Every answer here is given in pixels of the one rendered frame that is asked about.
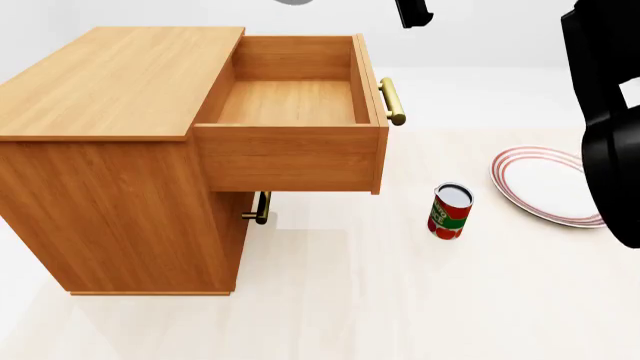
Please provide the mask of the open wooden drawer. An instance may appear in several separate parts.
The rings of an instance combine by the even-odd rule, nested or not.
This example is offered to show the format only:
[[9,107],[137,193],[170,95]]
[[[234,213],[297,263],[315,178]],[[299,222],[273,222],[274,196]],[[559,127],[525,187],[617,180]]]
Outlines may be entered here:
[[378,194],[389,122],[362,35],[245,35],[191,132],[212,191]]

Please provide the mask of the tomato sauce can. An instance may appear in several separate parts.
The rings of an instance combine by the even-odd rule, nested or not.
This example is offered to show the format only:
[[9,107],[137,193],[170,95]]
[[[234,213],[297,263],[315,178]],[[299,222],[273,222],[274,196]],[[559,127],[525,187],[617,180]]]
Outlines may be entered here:
[[471,191],[447,182],[434,189],[434,201],[427,221],[428,230],[439,239],[457,239],[474,203]]

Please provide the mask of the wooden cabinet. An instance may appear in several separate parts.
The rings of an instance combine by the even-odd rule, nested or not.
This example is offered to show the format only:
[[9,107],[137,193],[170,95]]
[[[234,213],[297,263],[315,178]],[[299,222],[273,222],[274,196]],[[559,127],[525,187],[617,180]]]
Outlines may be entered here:
[[193,124],[241,26],[98,26],[0,84],[0,216],[73,295],[227,295]]

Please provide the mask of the white plate with red rings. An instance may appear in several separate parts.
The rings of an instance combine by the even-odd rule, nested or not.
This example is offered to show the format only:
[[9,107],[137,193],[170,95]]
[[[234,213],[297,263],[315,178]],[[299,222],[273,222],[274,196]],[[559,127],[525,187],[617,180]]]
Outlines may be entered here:
[[606,226],[577,155],[545,146],[514,146],[495,155],[489,174],[507,200],[531,215],[568,227]]

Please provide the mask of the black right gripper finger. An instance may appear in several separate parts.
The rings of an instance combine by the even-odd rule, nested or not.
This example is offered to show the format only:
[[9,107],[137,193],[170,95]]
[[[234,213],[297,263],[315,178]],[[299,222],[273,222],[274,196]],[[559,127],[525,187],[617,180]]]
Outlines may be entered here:
[[395,0],[395,3],[404,29],[427,26],[433,20],[426,0]]

